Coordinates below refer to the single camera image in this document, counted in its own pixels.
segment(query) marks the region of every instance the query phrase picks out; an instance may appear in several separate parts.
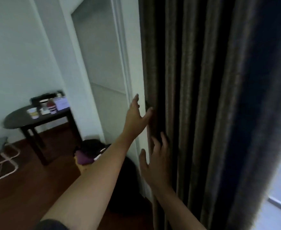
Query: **tabletop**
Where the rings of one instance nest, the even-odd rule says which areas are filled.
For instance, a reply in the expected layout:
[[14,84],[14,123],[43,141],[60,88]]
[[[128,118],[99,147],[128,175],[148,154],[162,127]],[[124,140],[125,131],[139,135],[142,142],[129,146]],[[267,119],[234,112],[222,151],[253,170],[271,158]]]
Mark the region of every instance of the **tabletop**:
[[46,114],[46,115],[42,115],[40,111],[38,111],[39,118],[32,119],[31,116],[27,113],[27,110],[30,108],[33,108],[33,106],[29,105],[29,106],[22,107],[7,115],[3,122],[3,127],[6,129],[16,129],[28,125],[36,125],[40,122],[43,122],[51,118],[56,118],[59,115],[63,115],[70,111],[70,108],[65,108],[63,110],[57,111],[55,114]]

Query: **black table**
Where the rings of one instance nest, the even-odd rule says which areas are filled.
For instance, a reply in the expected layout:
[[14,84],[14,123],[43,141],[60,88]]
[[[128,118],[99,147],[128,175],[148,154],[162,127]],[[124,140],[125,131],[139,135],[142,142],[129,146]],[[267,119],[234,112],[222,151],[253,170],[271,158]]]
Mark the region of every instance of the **black table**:
[[[30,108],[33,108],[33,106],[29,105],[20,108],[16,111],[13,111],[12,113],[10,113],[8,116],[5,117],[3,125],[4,128],[6,129],[19,128],[43,165],[48,165],[48,162],[39,147],[45,148],[46,146],[42,138],[35,130],[35,127],[42,125],[44,123],[49,123],[53,120],[66,117],[71,127],[71,130],[73,131],[73,133],[76,135],[78,139],[78,142],[80,143],[82,141],[82,138],[79,134],[78,128],[74,121],[73,115],[71,114],[70,108],[65,108],[63,110],[57,111],[57,113],[55,114],[46,114],[46,115],[41,115],[40,111],[38,110],[39,118],[37,119],[32,119],[31,116],[27,113],[27,110]],[[28,130],[32,131],[33,137],[29,134]]]

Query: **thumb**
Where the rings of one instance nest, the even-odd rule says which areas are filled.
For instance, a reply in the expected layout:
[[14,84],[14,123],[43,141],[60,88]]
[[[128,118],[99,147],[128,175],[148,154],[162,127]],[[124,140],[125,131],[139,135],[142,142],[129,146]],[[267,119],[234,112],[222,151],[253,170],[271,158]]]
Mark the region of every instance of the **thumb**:
[[145,123],[145,125],[148,124],[148,122],[151,119],[152,115],[153,115],[153,107],[150,107],[147,110],[146,114],[143,116],[143,122]]
[[147,164],[147,161],[146,161],[146,151],[144,149],[141,150],[141,153],[140,153],[138,159],[139,159],[139,162],[140,162],[141,174],[143,176],[144,173],[148,169],[148,164]]

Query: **table leg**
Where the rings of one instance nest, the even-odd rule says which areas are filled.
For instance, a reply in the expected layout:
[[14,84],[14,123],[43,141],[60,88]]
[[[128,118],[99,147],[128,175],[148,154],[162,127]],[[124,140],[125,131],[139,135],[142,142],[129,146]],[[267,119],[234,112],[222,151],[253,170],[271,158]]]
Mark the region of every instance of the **table leg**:
[[39,134],[37,133],[37,131],[35,130],[34,127],[30,128],[32,133],[33,133],[33,136],[35,138],[35,140],[37,141],[39,147],[41,148],[46,148],[46,145],[44,144],[43,142],[43,139],[39,136]]
[[78,143],[81,143],[82,142],[82,137],[81,137],[81,135],[79,133],[78,127],[76,125],[76,122],[74,120],[74,117],[73,117],[71,111],[68,112],[66,117],[68,119],[68,122],[69,122],[69,125],[70,125],[70,128],[71,128],[73,134],[77,137]]
[[25,128],[22,128],[22,127],[20,128],[20,130],[24,134],[26,140],[28,141],[28,143],[30,144],[32,149],[34,150],[35,154],[38,156],[38,158],[41,161],[41,163],[43,165],[48,165],[48,162],[47,162],[46,158],[44,157],[44,155],[43,155],[42,151],[39,149],[39,147],[36,145],[34,139],[31,137],[31,135],[29,134],[28,130],[25,129]]

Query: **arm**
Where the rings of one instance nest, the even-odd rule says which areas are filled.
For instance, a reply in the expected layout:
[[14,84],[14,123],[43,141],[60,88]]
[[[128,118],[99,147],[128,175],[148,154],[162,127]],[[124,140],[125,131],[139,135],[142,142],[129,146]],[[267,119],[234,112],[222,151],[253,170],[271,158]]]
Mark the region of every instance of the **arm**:
[[55,202],[42,218],[62,222],[69,229],[97,229],[133,140],[144,130],[152,109],[142,118],[138,95],[127,112],[122,134]]
[[173,229],[177,230],[205,230],[205,227],[189,211],[184,203],[177,197],[169,183],[168,166],[169,157],[167,154],[168,143],[164,133],[161,132],[163,146],[156,138],[153,153],[149,165],[146,163],[146,152],[140,154],[140,166],[142,176],[150,185],[153,194],[161,204],[167,219]]

